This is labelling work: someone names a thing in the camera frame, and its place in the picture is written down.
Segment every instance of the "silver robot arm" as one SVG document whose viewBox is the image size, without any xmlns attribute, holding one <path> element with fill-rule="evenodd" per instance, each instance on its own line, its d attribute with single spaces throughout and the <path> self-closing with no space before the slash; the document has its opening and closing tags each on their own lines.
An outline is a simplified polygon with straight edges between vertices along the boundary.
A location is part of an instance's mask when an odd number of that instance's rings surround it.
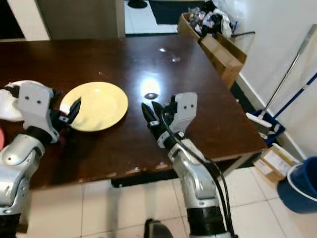
<svg viewBox="0 0 317 238">
<path fill-rule="evenodd" d="M 152 102 L 152 105 L 159 119 L 156 119 L 154 112 L 146 104 L 142 104 L 142 112 L 159 147 L 169 151 L 168 157 L 180 179 L 190 226 L 190 237 L 235 237 L 225 229 L 214 178 L 201 163 L 201 161 L 206 163 L 207 161 L 201 151 L 184 135 L 187 126 L 196 116 L 197 94 L 176 94 L 165 108 L 156 102 Z M 166 123 L 174 137 L 177 137 L 201 161 L 171 138 L 170 133 L 166 131 L 166 125 L 160 120 L 162 114 L 166 116 Z"/>
<path fill-rule="evenodd" d="M 0 151 L 0 237 L 14 238 L 30 179 L 39 167 L 45 146 L 57 142 L 59 132 L 73 122 L 81 99 L 64 117 L 52 108 L 60 95 L 50 88 L 24 83 L 20 87 L 10 85 L 4 89 L 18 98 L 17 107 L 25 129 Z"/>
</svg>

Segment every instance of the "white plastic bag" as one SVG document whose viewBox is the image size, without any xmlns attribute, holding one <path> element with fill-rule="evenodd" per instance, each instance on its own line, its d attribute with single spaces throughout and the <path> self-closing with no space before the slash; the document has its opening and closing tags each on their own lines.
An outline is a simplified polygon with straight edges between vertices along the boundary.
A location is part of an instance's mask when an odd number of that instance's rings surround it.
<svg viewBox="0 0 317 238">
<path fill-rule="evenodd" d="M 225 12 L 233 25 L 234 32 L 239 22 L 243 20 L 243 2 L 241 0 L 212 0 L 214 5 Z"/>
<path fill-rule="evenodd" d="M 215 9 L 213 13 L 222 15 L 222 21 L 221 21 L 222 34 L 225 38 L 229 39 L 233 33 L 233 29 L 230 28 L 230 18 L 228 14 L 221 11 L 220 9 Z"/>
</svg>

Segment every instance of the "black doormat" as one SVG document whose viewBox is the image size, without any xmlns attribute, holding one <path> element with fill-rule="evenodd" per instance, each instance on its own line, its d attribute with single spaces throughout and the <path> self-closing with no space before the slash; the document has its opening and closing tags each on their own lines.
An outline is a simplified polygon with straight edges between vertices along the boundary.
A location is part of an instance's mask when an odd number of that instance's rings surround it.
<svg viewBox="0 0 317 238">
<path fill-rule="evenodd" d="M 149 1 L 157 24 L 178 24 L 182 13 L 188 8 L 195 8 L 204 4 L 203 1 Z"/>
<path fill-rule="evenodd" d="M 147 36 L 175 36 L 177 33 L 133 33 L 125 34 L 126 38 L 129 37 L 147 37 Z"/>
</svg>

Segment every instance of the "pile of items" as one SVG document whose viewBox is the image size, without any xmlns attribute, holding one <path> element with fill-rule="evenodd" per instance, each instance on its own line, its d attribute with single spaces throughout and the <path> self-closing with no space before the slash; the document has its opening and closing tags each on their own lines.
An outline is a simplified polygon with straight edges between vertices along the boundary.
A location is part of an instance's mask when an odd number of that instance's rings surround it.
<svg viewBox="0 0 317 238">
<path fill-rule="evenodd" d="M 236 22 L 230 21 L 229 16 L 217 8 L 212 0 L 205 2 L 201 7 L 190 9 L 189 24 L 201 36 L 207 33 L 216 37 L 217 32 L 230 38 Z"/>
</svg>

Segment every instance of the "mop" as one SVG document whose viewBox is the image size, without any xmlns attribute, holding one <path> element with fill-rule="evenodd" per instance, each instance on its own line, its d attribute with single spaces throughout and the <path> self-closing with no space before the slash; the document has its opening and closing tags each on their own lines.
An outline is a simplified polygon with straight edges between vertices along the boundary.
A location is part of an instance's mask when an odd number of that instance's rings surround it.
<svg viewBox="0 0 317 238">
<path fill-rule="evenodd" d="M 272 128 L 270 129 L 268 136 L 265 138 L 265 142 L 267 145 L 271 145 L 275 139 L 277 139 L 286 128 L 276 120 L 278 116 L 280 116 L 299 96 L 317 79 L 317 73 L 303 86 L 301 89 L 295 93 L 295 95 L 274 115 L 266 114 L 265 119 L 272 124 Z"/>
<path fill-rule="evenodd" d="M 274 91 L 273 95 L 271 96 L 270 100 L 268 101 L 266 107 L 264 108 L 264 110 L 260 113 L 259 116 L 255 116 L 251 113 L 246 113 L 246 116 L 253 122 L 253 124 L 255 125 L 255 127 L 258 129 L 260 135 L 263 138 L 267 138 L 267 134 L 269 133 L 269 129 L 272 127 L 272 124 L 266 120 L 263 119 L 264 115 L 266 114 L 266 112 L 268 111 L 270 105 L 272 104 L 274 98 L 276 97 L 277 93 L 279 92 L 279 90 L 281 89 L 283 83 L 285 82 L 285 80 L 288 78 L 289 74 L 291 73 L 292 69 L 294 68 L 294 66 L 296 65 L 297 60 L 299 59 L 300 55 L 303 53 L 304 49 L 306 48 L 307 44 L 309 43 L 309 40 L 311 39 L 311 37 L 313 36 L 313 34 L 315 33 L 317 29 L 317 25 L 313 24 L 312 27 L 310 28 L 309 32 L 307 33 L 304 41 L 302 42 L 300 48 L 297 51 L 297 54 L 295 56 L 295 58 L 293 59 L 291 65 L 289 66 L 289 68 L 287 69 L 286 73 L 284 74 L 282 80 L 280 81 L 278 87 L 276 88 L 276 90 Z"/>
</svg>

